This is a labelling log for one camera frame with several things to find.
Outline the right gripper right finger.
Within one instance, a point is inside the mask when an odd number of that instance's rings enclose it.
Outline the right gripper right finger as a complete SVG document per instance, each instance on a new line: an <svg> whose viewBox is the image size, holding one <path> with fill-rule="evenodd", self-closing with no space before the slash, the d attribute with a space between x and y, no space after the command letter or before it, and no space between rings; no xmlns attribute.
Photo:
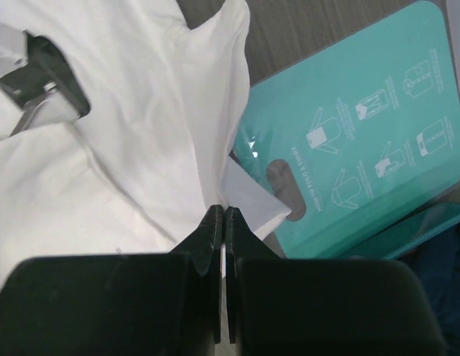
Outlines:
<svg viewBox="0 0 460 356"><path fill-rule="evenodd" d="M447 354L403 263L283 259L232 207L225 240L229 339L239 355Z"/></svg>

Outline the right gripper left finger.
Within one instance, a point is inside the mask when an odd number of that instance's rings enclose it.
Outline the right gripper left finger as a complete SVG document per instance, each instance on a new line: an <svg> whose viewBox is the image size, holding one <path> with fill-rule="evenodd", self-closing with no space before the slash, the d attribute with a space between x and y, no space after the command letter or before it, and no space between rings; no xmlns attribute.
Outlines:
<svg viewBox="0 0 460 356"><path fill-rule="evenodd" d="M0 291L0 355L213 355L223 209L167 253L36 257Z"/></svg>

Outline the white printed t shirt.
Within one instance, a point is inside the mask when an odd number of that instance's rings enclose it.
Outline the white printed t shirt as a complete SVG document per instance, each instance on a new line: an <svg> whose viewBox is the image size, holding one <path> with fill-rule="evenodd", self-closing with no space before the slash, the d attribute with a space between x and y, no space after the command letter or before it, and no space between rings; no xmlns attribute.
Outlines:
<svg viewBox="0 0 460 356"><path fill-rule="evenodd" d="M225 1L190 29L175 1L0 1L5 28L49 39L91 109L0 89L0 288L32 257L167 252L213 205L259 238L289 209L230 159L249 98L250 11Z"/></svg>

